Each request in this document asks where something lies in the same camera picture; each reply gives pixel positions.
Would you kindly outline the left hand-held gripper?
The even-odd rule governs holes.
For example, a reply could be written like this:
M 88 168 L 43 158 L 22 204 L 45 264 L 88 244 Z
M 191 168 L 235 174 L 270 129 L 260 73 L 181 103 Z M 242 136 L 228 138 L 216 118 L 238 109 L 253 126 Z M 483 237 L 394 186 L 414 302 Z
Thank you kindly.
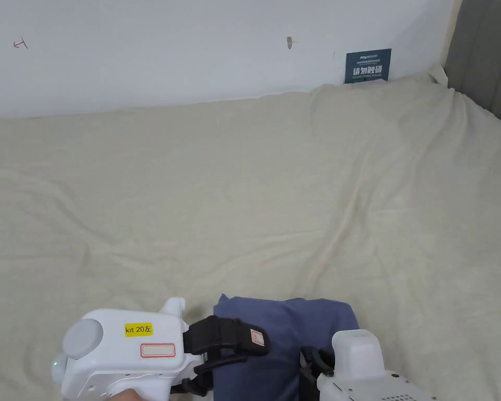
M 98 309 L 84 315 L 64 335 L 52 366 L 63 399 L 107 400 L 126 389 L 145 400 L 205 397 L 213 391 L 215 369 L 270 351 L 264 328 L 211 315 L 194 323 L 194 355 L 187 353 L 184 310 L 185 300 L 172 297 L 159 312 Z M 217 351 L 222 349 L 234 353 Z

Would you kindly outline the person's left hand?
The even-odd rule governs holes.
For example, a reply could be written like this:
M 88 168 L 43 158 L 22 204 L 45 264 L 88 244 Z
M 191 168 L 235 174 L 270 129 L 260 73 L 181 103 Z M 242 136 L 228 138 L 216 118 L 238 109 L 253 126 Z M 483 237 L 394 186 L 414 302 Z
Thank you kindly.
M 145 399 L 135 389 L 130 388 L 110 396 L 107 401 L 145 401 Z

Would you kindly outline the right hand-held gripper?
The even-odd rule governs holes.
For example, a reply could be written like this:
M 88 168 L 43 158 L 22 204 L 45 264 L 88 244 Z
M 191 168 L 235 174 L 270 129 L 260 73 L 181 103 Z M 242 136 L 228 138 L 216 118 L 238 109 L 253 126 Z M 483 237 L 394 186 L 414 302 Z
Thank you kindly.
M 377 337 L 365 329 L 338 331 L 334 351 L 300 354 L 299 400 L 437 400 L 406 377 L 385 369 Z

